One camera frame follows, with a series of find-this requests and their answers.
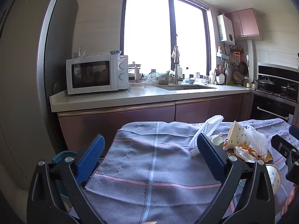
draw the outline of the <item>blue stripe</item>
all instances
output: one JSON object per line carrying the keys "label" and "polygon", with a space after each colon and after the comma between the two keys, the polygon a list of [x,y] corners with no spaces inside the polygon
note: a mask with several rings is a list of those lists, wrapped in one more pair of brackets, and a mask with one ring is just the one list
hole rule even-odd
{"label": "blue stripe", "polygon": [[156,165],[156,159],[157,159],[157,142],[158,142],[158,131],[159,131],[159,122],[157,122],[156,132],[155,132],[155,142],[154,142],[154,155],[152,158],[152,168],[149,175],[149,185],[148,185],[148,195],[147,195],[147,203],[145,212],[142,218],[142,223],[147,221],[148,214],[150,212],[150,202],[152,198],[152,184],[154,179],[154,172],[155,172],[155,165]]}

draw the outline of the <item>microwave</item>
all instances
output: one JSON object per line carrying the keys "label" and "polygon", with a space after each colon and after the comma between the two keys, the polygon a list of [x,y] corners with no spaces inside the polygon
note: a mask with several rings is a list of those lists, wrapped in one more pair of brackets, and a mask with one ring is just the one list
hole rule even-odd
{"label": "microwave", "polygon": [[97,55],[66,60],[68,94],[129,88],[128,56]]}

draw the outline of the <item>patterned paper cup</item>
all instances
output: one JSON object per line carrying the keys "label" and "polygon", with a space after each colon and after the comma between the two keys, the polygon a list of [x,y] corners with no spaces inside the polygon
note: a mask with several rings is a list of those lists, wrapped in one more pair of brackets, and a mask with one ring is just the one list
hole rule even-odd
{"label": "patterned paper cup", "polygon": [[281,174],[279,169],[272,164],[266,164],[266,168],[268,170],[268,174],[270,176],[270,181],[272,184],[272,189],[273,189],[273,194],[276,193],[276,191],[278,190],[278,188],[281,185]]}

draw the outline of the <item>microwave window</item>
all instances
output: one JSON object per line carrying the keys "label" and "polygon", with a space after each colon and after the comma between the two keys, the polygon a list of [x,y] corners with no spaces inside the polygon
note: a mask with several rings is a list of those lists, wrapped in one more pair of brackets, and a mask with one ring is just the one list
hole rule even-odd
{"label": "microwave window", "polygon": [[110,85],[109,64],[108,60],[73,64],[73,88]]}

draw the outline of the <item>oven handle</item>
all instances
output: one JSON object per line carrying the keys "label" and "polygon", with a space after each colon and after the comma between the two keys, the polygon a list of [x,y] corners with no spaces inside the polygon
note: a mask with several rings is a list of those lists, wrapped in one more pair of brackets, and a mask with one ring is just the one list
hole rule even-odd
{"label": "oven handle", "polygon": [[285,119],[285,120],[289,120],[288,117],[283,117],[283,116],[280,116],[280,115],[278,115],[278,114],[272,113],[272,112],[270,112],[270,111],[263,110],[263,109],[261,109],[261,108],[258,107],[258,106],[257,106],[257,109],[258,109],[258,110],[261,110],[261,111],[264,111],[264,112],[266,112],[266,113],[269,113],[269,114],[273,114],[273,115],[275,115],[275,116],[278,116],[279,118],[283,118],[283,119]]}

